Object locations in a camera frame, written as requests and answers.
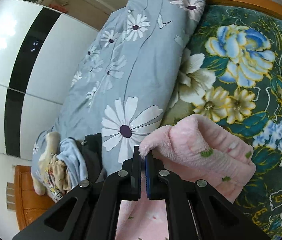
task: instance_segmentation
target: blue floral comforter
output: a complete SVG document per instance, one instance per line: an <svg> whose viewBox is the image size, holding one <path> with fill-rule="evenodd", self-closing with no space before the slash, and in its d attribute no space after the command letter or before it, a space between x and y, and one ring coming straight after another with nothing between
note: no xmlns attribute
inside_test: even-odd
<svg viewBox="0 0 282 240"><path fill-rule="evenodd" d="M161 125L202 114L254 147L256 173L235 201L272 239L282 236L282 21L206 6L182 57Z"/></svg>

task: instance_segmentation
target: wooden bed frame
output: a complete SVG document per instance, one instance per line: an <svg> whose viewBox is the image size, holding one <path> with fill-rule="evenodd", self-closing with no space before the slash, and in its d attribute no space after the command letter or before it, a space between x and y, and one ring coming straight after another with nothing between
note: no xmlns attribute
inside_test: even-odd
<svg viewBox="0 0 282 240"><path fill-rule="evenodd" d="M282 5L271 0L207 0L207 4L252 9L282 20Z"/></svg>
<svg viewBox="0 0 282 240"><path fill-rule="evenodd" d="M282 5L271 0L207 0L207 4L243 7L282 20ZM47 195L38 196L34 192L30 167L16 166L14 184L17 220L22 230L54 202Z"/></svg>

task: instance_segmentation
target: pink towel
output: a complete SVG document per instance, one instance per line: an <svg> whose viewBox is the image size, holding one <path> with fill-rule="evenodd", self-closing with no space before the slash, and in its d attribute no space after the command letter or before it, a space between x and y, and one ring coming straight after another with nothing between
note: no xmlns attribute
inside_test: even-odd
<svg viewBox="0 0 282 240"><path fill-rule="evenodd" d="M231 203L256 169L252 146L199 114L153 131L139 147L142 157L150 150L167 170L183 180L205 179ZM141 187L139 201L121 203L117 240L169 238L165 201L147 199L144 174Z"/></svg>

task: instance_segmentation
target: bed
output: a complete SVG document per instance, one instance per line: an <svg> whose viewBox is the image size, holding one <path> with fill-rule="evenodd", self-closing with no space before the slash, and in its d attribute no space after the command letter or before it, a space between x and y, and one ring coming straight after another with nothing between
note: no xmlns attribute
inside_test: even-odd
<svg viewBox="0 0 282 240"><path fill-rule="evenodd" d="M205 114L254 146L252 160L257 166L257 172L244 187L235 205L272 239L279 239L282 236L282 6L269 0L207 0L208 5L192 35L196 25L191 20L196 15L179 10L181 0L168 0L169 5L176 5L173 16L162 9L162 3L156 5L151 0L147 1L146 6L151 4L159 16L154 20L155 27L152 28L153 19L144 18L143 12L147 7L130 0L128 12L121 9L112 14L96 39L103 39L102 47L110 48L111 43L122 36L117 33L125 31L129 41L138 43L141 56L147 57L143 57L144 61L139 63L138 56L133 55L134 52L129 48L119 48L116 51L114 46L109 58L102 59L101 62L98 56L100 46L93 43L75 73L73 86L54 127L42 132L36 141L34 161L44 151L44 136L52 130L59 131L62 138L76 139L102 131L103 163L110 174L119 170L122 162L131 157L129 149L160 124L175 124L192 113ZM134 10L140 11L140 16L134 14ZM119 25L124 13L134 15L133 19L129 19L132 30L117 32L117 24ZM179 25L179 33L168 31L169 25L173 24ZM150 36L142 41L145 33L137 32L134 29L136 25L143 28L144 32L151 31L157 47L162 46L167 50L155 51L160 54L160 58L164 57L164 62L159 62L158 57L153 56L153 51L142 47ZM157 32L164 31L164 35L155 36ZM224 47L226 37L233 33L237 36L246 33L249 39L246 45L249 47L242 48L242 44L238 45L241 47L237 50L243 49L245 53L240 57L233 54L231 57L226 56L226 53L230 55L230 50L235 50L233 45L231 49ZM169 47L168 39L175 41L173 46ZM165 69L166 65L179 66L184 60L188 60L182 58L185 45L189 51L188 57L199 55L196 70L201 69L205 73L208 78L206 90L211 91L206 95L198 93L200 96L191 98L192 101L189 101L188 88L181 88L184 83L178 84L178 67L172 71ZM132 54L135 61L132 68L123 73L123 67L127 64L124 55L128 53ZM94 64L85 67L91 57L94 57ZM258 71L251 72L246 66L246 60L255 64ZM101 65L105 61L109 63L102 69ZM231 68L227 67L229 61L232 62ZM150 69L146 63L150 66L156 64L157 67ZM184 74L195 79L195 75L191 76L194 72ZM115 91L112 88L116 85L118 87ZM191 83L188 87L195 89ZM101 99L95 101L97 92ZM223 99L218 98L220 93L233 103L231 107L235 110L232 114L225 114ZM152 94L160 95L159 100L149 97ZM215 105L218 105L216 113L213 112ZM89 118L91 111L94 113L93 118Z"/></svg>

